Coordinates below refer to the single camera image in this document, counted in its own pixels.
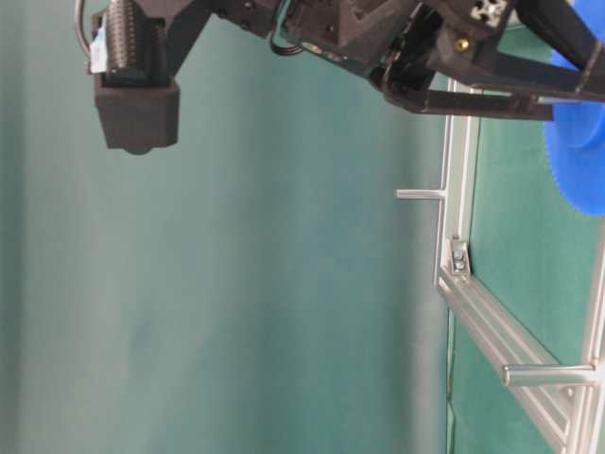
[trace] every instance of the blue object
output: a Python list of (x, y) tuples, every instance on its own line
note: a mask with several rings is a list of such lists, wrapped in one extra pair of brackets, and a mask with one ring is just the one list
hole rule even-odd
[[(602, 0), (577, 0), (576, 11), (605, 41)], [(573, 68), (558, 52), (553, 64)], [(550, 166), (562, 194), (580, 212), (605, 215), (605, 105), (594, 102), (555, 105), (555, 121), (545, 125)]]

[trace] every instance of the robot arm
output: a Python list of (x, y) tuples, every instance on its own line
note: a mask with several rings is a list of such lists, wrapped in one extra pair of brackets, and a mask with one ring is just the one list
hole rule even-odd
[[(77, 17), (81, 24), (82, 2)], [(394, 105), (419, 114), (550, 120), (543, 98), (605, 102), (605, 50), (564, 0), (112, 0), (93, 17), (95, 104), (109, 148), (142, 154), (177, 142), (175, 77), (212, 14), (260, 38), (279, 55), (307, 51), (367, 79)], [(498, 51), (510, 16), (575, 65)], [(89, 45), (79, 33), (85, 50)], [(433, 91), (436, 73), (509, 95)]]

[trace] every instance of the teal wall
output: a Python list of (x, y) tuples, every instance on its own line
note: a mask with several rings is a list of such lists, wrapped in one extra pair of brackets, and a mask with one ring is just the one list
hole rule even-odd
[(442, 119), (213, 19), (106, 150), (72, 3), (0, 6), (1, 452), (442, 453)]

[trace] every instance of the bolt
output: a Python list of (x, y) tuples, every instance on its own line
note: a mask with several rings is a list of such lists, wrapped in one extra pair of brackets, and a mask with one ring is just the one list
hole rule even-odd
[(471, 47), (471, 42), (466, 38), (459, 38), (456, 41), (455, 48), (458, 52), (465, 52)]
[(323, 53), (321, 47), (319, 47), (318, 45), (314, 45), (311, 43), (302, 43), (302, 47), (304, 47), (306, 50), (313, 52), (314, 54), (320, 55), (321, 53)]

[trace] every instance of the black cable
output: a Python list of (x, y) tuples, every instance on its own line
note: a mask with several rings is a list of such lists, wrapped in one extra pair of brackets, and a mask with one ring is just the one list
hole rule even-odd
[(86, 33), (84, 32), (84, 2), (85, 0), (76, 0), (76, 8), (74, 12), (74, 23), (76, 25), (76, 35), (78, 36), (79, 46), (82, 48), (82, 52), (88, 59), (91, 58), (91, 49), (88, 40), (86, 39)]
[(277, 27), (271, 31), (271, 36), (269, 38), (269, 44), (271, 46), (271, 50), (281, 57), (294, 57), (295, 55), (301, 54), (304, 49), (297, 45), (291, 45), (289, 47), (283, 47), (275, 43), (275, 30)]

